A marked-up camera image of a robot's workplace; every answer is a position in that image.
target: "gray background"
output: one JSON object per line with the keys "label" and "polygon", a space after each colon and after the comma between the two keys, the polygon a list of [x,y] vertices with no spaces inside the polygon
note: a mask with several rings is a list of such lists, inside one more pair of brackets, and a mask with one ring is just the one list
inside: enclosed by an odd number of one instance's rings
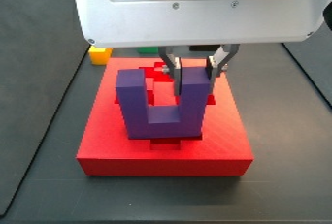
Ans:
{"label": "gray background", "polygon": [[0,215],[87,48],[74,0],[0,0]]}

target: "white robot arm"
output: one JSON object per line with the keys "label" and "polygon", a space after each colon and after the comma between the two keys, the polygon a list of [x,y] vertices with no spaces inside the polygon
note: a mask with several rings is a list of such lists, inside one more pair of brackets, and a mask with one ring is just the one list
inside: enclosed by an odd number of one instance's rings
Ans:
{"label": "white robot arm", "polygon": [[304,41],[331,0],[76,0],[84,37],[98,48],[161,47],[181,94],[181,58],[170,46],[224,44],[206,59],[211,82],[238,44]]}

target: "black surface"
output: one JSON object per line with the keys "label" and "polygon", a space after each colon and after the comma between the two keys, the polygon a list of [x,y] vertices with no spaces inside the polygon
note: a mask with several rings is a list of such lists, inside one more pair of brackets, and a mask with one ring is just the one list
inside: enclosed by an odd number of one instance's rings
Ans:
{"label": "black surface", "polygon": [[282,45],[242,45],[229,63],[256,154],[242,177],[84,176],[74,157],[103,70],[82,64],[4,223],[331,222],[331,109]]}
{"label": "black surface", "polygon": [[285,46],[332,106],[332,31],[323,24],[305,41]]}
{"label": "black surface", "polygon": [[74,0],[0,0],[0,215],[88,47]]}
{"label": "black surface", "polygon": [[327,25],[332,31],[332,3],[329,3],[327,8],[324,9],[323,15],[324,15]]}

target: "yellow block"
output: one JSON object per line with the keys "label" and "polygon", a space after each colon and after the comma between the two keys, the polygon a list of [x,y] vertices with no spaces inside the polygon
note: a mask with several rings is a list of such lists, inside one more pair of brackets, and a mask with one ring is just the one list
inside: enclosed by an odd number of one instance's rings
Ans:
{"label": "yellow block", "polygon": [[106,65],[112,52],[112,48],[90,47],[88,53],[94,65]]}

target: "red block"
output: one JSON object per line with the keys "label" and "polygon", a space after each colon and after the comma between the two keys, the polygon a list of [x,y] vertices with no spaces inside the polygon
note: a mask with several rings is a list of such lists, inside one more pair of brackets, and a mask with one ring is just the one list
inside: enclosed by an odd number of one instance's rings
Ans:
{"label": "red block", "polygon": [[[76,154],[82,169],[90,176],[241,176],[253,153],[225,74],[215,81],[215,105],[206,106],[202,137],[128,140],[114,102],[116,72],[153,68],[155,61],[110,59]],[[205,60],[183,60],[182,64],[205,66]]]}

